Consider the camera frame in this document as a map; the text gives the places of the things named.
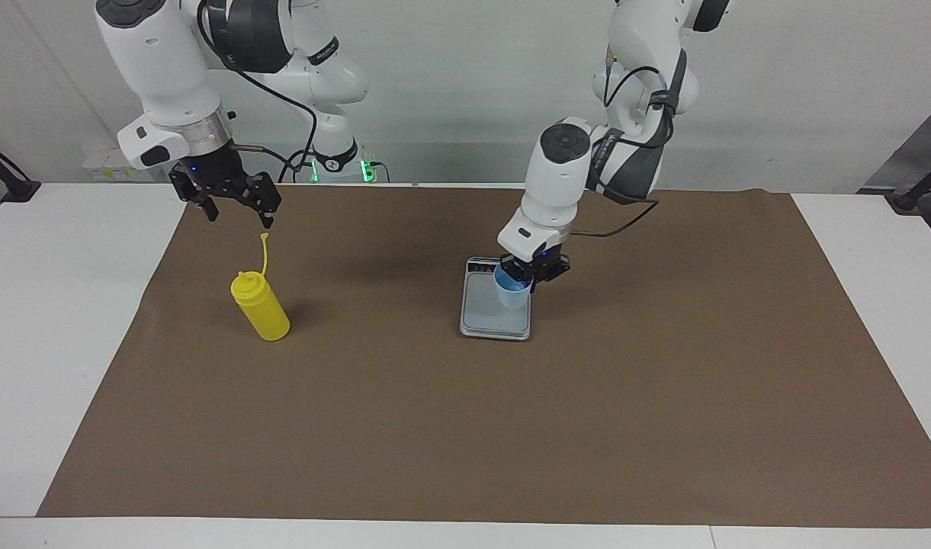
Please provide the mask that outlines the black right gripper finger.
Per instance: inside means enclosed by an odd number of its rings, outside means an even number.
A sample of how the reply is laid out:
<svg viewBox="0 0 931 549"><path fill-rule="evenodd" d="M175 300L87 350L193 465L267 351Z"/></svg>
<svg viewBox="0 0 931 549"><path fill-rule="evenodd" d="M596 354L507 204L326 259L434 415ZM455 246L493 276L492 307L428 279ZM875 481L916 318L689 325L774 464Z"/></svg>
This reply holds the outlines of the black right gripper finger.
<svg viewBox="0 0 931 549"><path fill-rule="evenodd" d="M217 221L219 211L210 192L200 188L183 165L175 165L169 171L170 183L180 201L192 203L206 215L208 222Z"/></svg>
<svg viewBox="0 0 931 549"><path fill-rule="evenodd" d="M281 195L267 172L243 175L232 183L233 197L239 204L255 211L263 229L274 225L274 213L279 209Z"/></svg>

